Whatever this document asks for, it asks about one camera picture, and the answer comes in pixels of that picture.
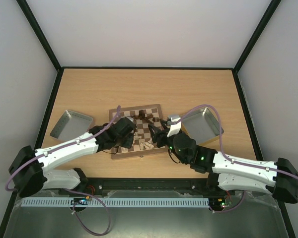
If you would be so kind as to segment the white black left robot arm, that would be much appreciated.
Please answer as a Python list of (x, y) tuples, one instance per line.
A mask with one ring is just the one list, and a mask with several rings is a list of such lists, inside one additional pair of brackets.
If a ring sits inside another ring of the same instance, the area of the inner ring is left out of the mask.
[(94, 126), (83, 135), (56, 146), (32, 149), (25, 146), (18, 152), (9, 173), (20, 197), (29, 197), (44, 189), (83, 188), (86, 178), (81, 169), (68, 171), (56, 168), (73, 159), (112, 148), (131, 148), (134, 120), (122, 117), (117, 122)]

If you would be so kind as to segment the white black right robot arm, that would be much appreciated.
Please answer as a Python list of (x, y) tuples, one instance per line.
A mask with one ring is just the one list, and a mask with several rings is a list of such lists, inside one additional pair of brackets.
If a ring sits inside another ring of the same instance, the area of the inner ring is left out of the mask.
[(221, 151), (199, 146), (182, 131), (159, 129), (150, 124), (149, 131), (157, 147), (167, 146), (180, 163), (199, 173), (209, 173), (207, 190), (262, 192), (284, 203), (298, 202), (298, 172), (288, 159), (254, 161), (226, 155)]

